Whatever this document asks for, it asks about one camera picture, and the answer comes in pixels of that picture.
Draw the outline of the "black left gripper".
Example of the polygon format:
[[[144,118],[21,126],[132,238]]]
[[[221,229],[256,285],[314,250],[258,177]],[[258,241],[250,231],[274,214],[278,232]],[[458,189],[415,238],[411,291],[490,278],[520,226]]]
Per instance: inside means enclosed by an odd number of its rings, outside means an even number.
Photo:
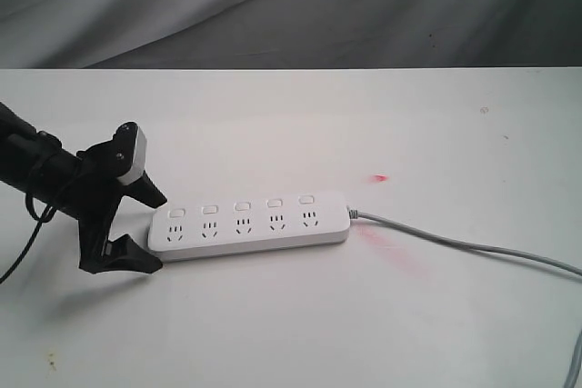
[[[139,246],[129,234],[109,240],[121,201],[122,185],[117,177],[124,168],[125,155],[126,146],[120,135],[76,154],[79,268],[91,274],[113,271],[153,274],[163,267],[159,258]],[[146,171],[129,185],[129,197],[152,209],[167,203]]]

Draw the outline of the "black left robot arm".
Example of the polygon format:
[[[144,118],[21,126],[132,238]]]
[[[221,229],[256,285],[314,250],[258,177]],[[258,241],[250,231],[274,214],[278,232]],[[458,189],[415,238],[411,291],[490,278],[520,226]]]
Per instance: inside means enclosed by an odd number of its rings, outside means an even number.
[[[77,221],[79,267],[91,274],[152,274],[163,266],[129,235],[109,238],[124,197],[150,208],[167,201],[146,172],[146,147],[142,129],[126,122],[110,140],[71,154],[57,137],[1,108],[2,182],[24,193],[25,208],[38,226],[57,212]]]

